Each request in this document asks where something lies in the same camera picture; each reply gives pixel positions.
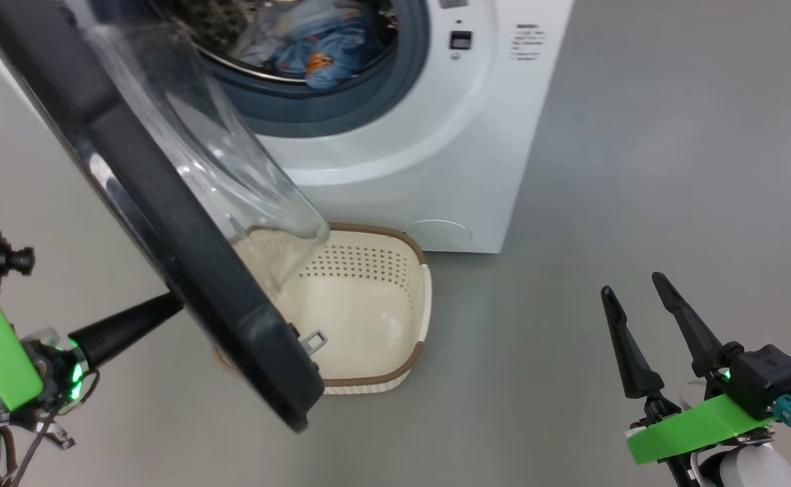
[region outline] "beige laundry basket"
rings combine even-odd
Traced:
[[[312,359],[326,394],[385,392],[420,357],[432,310],[432,278],[406,234],[331,225],[327,246],[287,281],[275,300],[305,339],[320,331]]]

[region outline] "laundry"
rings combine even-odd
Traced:
[[[278,74],[331,89],[383,50],[373,4],[356,0],[267,2],[231,54]]]

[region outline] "open washing machine door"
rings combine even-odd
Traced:
[[[154,268],[294,430],[323,392],[272,304],[328,225],[163,24],[87,34],[51,0],[0,0],[0,55]]]

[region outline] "floor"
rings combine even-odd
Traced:
[[[0,83],[0,228],[37,249],[3,286],[22,333],[163,290],[71,167]],[[625,448],[641,404],[600,287],[671,398],[690,359],[652,271],[721,340],[791,354],[791,0],[577,0],[503,253],[430,265],[426,351],[395,391],[324,398],[291,434],[179,315],[104,369],[64,420],[79,445],[43,447],[26,483],[671,485]]]

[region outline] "washing machine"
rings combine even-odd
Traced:
[[[327,90],[243,64],[177,3],[52,2],[79,28],[138,16],[182,24],[246,126],[328,220],[399,229],[426,250],[500,252],[571,0],[387,0],[387,46]]]

